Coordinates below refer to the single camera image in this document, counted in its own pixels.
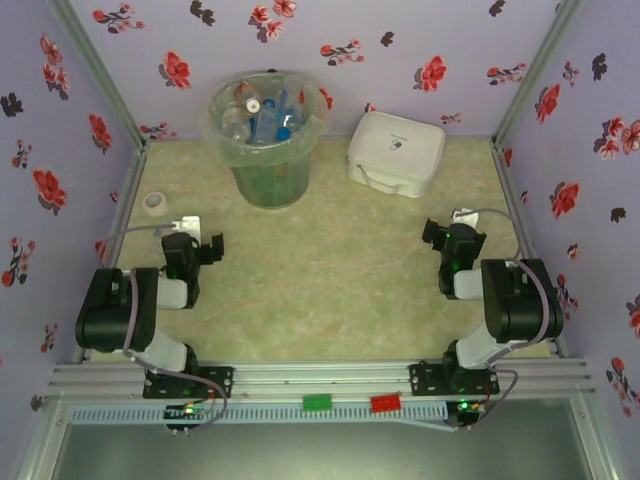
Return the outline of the clear bottle yellow label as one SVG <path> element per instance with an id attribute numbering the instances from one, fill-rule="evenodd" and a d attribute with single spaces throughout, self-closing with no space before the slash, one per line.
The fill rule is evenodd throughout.
<path id="1" fill-rule="evenodd" d="M 223 133 L 239 142 L 248 141 L 261 107 L 261 102 L 256 97 L 230 103 L 221 117 Z"/>

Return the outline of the soda water bottle blue cap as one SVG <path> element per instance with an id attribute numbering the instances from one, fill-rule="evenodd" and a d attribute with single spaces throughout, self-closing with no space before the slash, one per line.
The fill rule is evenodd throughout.
<path id="1" fill-rule="evenodd" d="M 275 141 L 288 140 L 297 128 L 296 116 L 292 111 L 286 112 L 276 129 Z"/>

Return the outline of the green translucent trash bin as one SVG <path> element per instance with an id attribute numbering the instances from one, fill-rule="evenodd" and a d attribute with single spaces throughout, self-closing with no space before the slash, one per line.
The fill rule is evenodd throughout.
<path id="1" fill-rule="evenodd" d="M 299 86 L 286 85 L 274 93 L 262 93 L 255 87 L 260 93 L 261 105 L 266 98 L 275 100 L 278 126 L 280 122 L 280 95 L 285 87 Z M 298 133 L 301 127 L 296 128 L 294 133 Z M 250 138 L 243 143 L 251 144 Z M 295 203 L 305 194 L 310 178 L 311 153 L 295 161 L 274 166 L 229 167 L 224 165 L 230 169 L 238 190 L 250 204 L 264 209 L 279 209 Z"/>

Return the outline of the clear plastic bin liner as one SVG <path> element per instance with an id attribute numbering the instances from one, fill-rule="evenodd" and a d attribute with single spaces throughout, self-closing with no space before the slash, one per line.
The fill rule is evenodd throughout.
<path id="1" fill-rule="evenodd" d="M 290 139 L 266 146 L 254 146 L 226 136 L 222 130 L 222 115 L 233 100 L 233 90 L 242 81 L 236 79 L 208 100 L 198 118 L 200 136 L 215 158 L 229 167 L 274 166 L 310 154 L 329 130 L 329 109 L 319 88 L 300 76 L 282 72 L 256 73 L 245 76 L 243 80 L 262 93 L 274 93 L 286 85 L 298 85 L 304 94 L 304 124 Z"/>

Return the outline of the beige tape roll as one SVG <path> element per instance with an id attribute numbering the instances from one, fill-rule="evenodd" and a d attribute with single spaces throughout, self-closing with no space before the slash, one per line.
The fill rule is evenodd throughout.
<path id="1" fill-rule="evenodd" d="M 165 215 L 169 208 L 167 197 L 159 191 L 150 192 L 142 200 L 144 211 L 151 217 L 161 217 Z"/>

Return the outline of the white zip case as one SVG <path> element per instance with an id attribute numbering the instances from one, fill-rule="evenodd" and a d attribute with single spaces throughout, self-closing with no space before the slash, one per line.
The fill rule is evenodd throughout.
<path id="1" fill-rule="evenodd" d="M 391 114 L 371 111 L 361 118 L 347 151 L 347 176 L 390 195 L 420 198 L 438 169 L 445 132 Z"/>

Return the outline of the small controller board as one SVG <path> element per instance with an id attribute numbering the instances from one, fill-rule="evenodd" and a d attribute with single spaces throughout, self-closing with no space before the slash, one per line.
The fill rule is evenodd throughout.
<path id="1" fill-rule="evenodd" d="M 182 405 L 168 405 L 162 415 L 164 426 L 173 435 L 189 435 L 207 421 L 208 405 L 189 402 Z"/>
<path id="2" fill-rule="evenodd" d="M 470 431 L 485 414 L 484 402 L 461 401 L 455 406 L 454 420 L 458 428 Z"/>

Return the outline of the red block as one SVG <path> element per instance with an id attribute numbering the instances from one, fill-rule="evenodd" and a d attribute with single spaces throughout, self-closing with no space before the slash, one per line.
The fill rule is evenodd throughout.
<path id="1" fill-rule="evenodd" d="M 370 398 L 371 410 L 374 414 L 399 411 L 402 409 L 399 394 L 379 395 Z"/>

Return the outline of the aluminium side rail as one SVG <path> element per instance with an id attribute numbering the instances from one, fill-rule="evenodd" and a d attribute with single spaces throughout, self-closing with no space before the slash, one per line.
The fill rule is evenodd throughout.
<path id="1" fill-rule="evenodd" d="M 100 266 L 113 267 L 117 264 L 124 241 L 123 231 L 128 228 L 149 151 L 150 145 L 144 141 L 142 148 L 132 159 L 125 184 L 120 191 L 114 223 L 107 236 L 108 240 L 103 243 L 103 254 L 98 254 Z"/>
<path id="2" fill-rule="evenodd" d="M 499 142 L 489 139 L 492 157 L 495 163 L 496 171 L 501 183 L 505 201 L 513 218 L 514 232 L 516 233 L 521 256 L 538 258 L 539 254 L 531 237 L 529 225 L 525 216 L 524 204 L 520 199 L 520 193 L 511 178 L 509 167 L 506 166 L 502 146 Z M 565 358 L 565 342 L 562 336 L 555 339 L 545 340 L 550 354 L 550 358 Z M 506 355 L 505 358 L 533 358 L 534 347 L 526 347 L 515 350 Z"/>

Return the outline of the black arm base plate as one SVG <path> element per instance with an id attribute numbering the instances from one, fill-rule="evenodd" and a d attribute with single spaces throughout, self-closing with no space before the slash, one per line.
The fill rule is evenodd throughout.
<path id="1" fill-rule="evenodd" d="M 485 370 L 450 369 L 421 361 L 408 367 L 413 396 L 492 396 L 500 392 L 497 375 Z"/>
<path id="2" fill-rule="evenodd" d="M 234 368 L 230 366 L 201 366 L 196 376 L 217 384 L 228 398 L 233 387 Z M 142 396 L 145 399 L 194 399 L 203 400 L 221 394 L 201 381 L 178 378 L 175 375 L 145 372 Z"/>

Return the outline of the aluminium mounting rail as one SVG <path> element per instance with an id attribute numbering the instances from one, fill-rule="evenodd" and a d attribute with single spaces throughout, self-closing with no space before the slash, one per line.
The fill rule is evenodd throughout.
<path id="1" fill-rule="evenodd" d="M 384 394 L 411 395 L 410 360 L 348 362 L 232 362 L 231 400 L 284 403 L 305 395 L 329 394 L 337 401 Z M 586 362 L 571 358 L 507 358 L 496 364 L 499 386 L 518 381 L 511 399 L 568 398 L 593 394 L 596 386 Z M 50 398 L 126 401 L 142 397 L 145 374 L 129 362 L 88 362 L 55 367 L 45 388 Z"/>

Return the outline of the aluminium frame post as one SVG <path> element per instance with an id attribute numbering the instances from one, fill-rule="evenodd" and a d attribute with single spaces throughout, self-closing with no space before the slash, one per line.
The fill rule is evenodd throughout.
<path id="1" fill-rule="evenodd" d="M 122 127 L 128 133 L 136 148 L 139 151 L 143 151 L 146 141 L 139 132 L 124 97 L 121 95 L 71 1 L 45 0 L 45 2 L 84 61 L 87 70 L 100 89 L 104 99 L 116 114 Z"/>
<path id="2" fill-rule="evenodd" d="M 497 131 L 492 136 L 492 144 L 495 148 L 502 146 L 511 134 L 519 117 L 526 109 L 527 102 L 533 95 L 537 82 L 544 75 L 548 64 L 553 59 L 556 50 L 561 46 L 564 37 L 570 30 L 584 3 L 585 0 L 561 0 L 558 3 L 553 22 L 531 61 L 515 96 L 509 103 Z"/>

